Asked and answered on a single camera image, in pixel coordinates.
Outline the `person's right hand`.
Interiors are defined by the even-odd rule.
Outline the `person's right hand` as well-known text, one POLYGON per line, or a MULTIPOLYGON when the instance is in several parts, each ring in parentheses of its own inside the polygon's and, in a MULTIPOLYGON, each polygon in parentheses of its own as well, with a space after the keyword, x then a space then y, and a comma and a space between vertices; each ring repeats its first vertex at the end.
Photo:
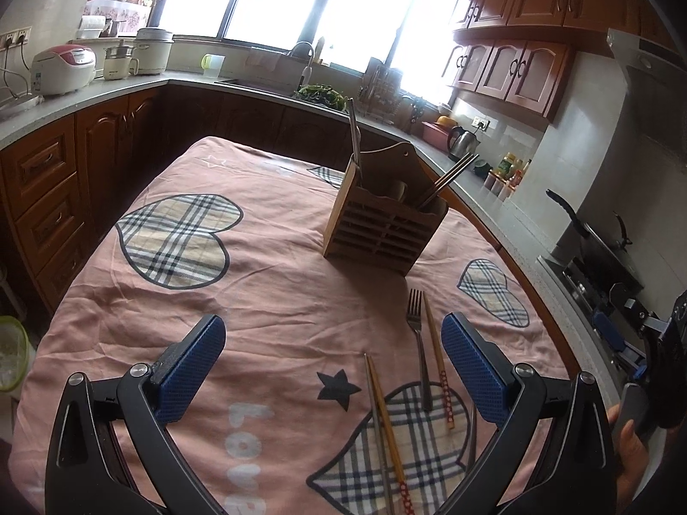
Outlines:
POLYGON ((629 420, 620 430, 618 454, 622 469, 616 478, 616 513, 627 509, 649 466, 649 452, 635 433, 635 421, 629 420))

